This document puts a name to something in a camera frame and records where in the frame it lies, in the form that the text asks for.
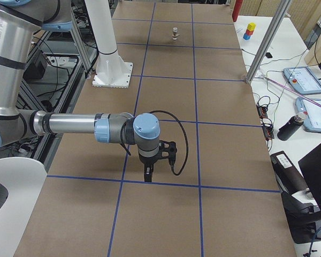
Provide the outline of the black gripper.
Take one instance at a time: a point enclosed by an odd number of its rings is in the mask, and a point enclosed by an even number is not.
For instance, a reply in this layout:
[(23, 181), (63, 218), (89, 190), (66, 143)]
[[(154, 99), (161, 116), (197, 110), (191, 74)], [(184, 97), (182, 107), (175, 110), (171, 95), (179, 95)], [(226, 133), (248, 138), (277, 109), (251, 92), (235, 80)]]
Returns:
[(158, 160), (168, 159), (169, 164), (175, 164), (177, 148), (174, 141), (160, 140), (155, 149), (146, 151), (139, 148), (139, 159), (144, 165), (144, 181), (152, 182), (152, 164)]

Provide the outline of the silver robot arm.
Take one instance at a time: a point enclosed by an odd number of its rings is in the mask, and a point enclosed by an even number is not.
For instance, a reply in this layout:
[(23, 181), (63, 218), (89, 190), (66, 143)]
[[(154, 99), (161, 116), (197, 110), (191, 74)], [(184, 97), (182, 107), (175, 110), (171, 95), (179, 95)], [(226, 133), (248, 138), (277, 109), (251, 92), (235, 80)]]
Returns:
[(0, 147), (34, 135), (92, 133), (98, 142), (136, 145), (150, 182), (154, 164), (176, 160), (175, 142), (159, 139), (160, 124), (154, 112), (78, 115), (19, 110), (19, 88), (27, 66), (33, 34), (71, 30), (70, 1), (0, 1)]

